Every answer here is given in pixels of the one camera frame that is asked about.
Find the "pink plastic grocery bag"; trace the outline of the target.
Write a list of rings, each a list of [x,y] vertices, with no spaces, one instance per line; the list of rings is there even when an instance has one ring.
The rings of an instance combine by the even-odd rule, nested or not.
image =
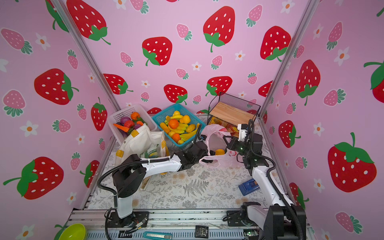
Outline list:
[[[231,140],[231,134],[221,125],[208,125],[202,131],[204,144],[208,148],[208,155],[200,159],[199,163],[207,168],[239,168],[238,153],[227,148],[226,140]]]

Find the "green snack packet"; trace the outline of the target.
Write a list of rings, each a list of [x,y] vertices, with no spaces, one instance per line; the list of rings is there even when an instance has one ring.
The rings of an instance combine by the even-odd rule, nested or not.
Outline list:
[[[153,159],[164,157],[165,153],[159,145],[153,145],[141,154],[141,158]]]

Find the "white canvas tote bag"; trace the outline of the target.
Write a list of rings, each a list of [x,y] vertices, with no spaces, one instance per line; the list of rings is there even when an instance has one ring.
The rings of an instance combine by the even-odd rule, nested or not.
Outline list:
[[[117,150],[115,165],[118,166],[122,164],[133,154],[137,154],[141,158],[141,154],[153,145],[159,145],[164,151],[165,157],[169,156],[165,133],[163,131],[151,132],[147,126],[141,126],[137,130],[133,130]]]

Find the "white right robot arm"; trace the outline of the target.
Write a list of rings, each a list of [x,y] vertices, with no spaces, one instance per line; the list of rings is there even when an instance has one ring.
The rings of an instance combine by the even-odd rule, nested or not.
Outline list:
[[[305,210],[290,200],[271,175],[277,165],[262,154],[263,137],[255,133],[254,121],[239,124],[238,130],[239,136],[226,141],[227,147],[243,158],[242,163],[260,187],[269,208],[265,210],[259,203],[248,202],[224,221],[238,217],[244,225],[256,225],[259,233],[254,240],[306,239]]]

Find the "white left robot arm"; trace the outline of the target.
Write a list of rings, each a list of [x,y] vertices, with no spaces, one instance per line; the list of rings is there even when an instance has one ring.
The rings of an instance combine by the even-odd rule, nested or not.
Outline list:
[[[97,186],[113,194],[114,209],[119,219],[131,218],[134,214],[133,194],[138,191],[145,178],[188,170],[209,154],[210,150],[203,141],[193,143],[185,151],[173,153],[168,157],[150,159],[133,154],[122,164],[99,177]]]

